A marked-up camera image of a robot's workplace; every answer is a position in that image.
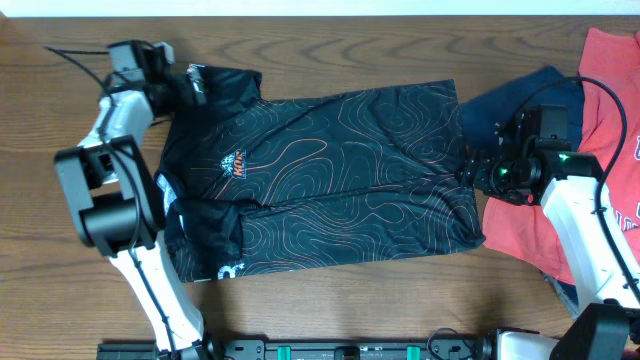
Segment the black orange-patterned jersey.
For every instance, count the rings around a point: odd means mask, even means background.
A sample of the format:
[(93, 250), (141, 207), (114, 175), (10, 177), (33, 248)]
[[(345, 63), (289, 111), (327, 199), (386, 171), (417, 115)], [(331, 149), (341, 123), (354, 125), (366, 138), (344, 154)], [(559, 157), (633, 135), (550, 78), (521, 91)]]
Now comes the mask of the black orange-patterned jersey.
[(450, 80), (266, 100), (258, 72), (201, 66), (156, 173), (180, 280), (448, 255), (483, 242)]

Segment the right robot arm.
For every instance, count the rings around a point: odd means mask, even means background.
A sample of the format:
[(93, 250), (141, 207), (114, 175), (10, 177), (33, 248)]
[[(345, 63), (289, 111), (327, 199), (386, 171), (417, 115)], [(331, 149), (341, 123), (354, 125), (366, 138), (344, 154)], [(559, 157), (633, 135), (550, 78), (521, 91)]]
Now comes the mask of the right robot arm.
[(459, 183), (515, 205), (541, 207), (561, 242), (580, 314), (559, 339), (499, 330), (485, 359), (621, 359), (639, 325), (639, 264), (619, 228), (598, 160), (539, 150), (519, 159), (474, 153)]

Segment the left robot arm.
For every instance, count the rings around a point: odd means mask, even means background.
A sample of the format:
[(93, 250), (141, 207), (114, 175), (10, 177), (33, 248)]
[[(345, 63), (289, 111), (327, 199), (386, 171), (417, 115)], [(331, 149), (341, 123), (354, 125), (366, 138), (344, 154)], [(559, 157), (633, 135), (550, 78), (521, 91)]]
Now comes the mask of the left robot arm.
[(89, 134), (54, 157), (81, 242), (98, 250), (134, 291), (155, 339), (106, 341), (99, 359), (213, 359), (216, 347), (187, 294), (164, 239), (162, 195), (139, 150), (158, 117), (205, 101), (199, 76), (175, 74), (165, 42), (108, 45), (111, 72), (97, 81), (99, 114)]

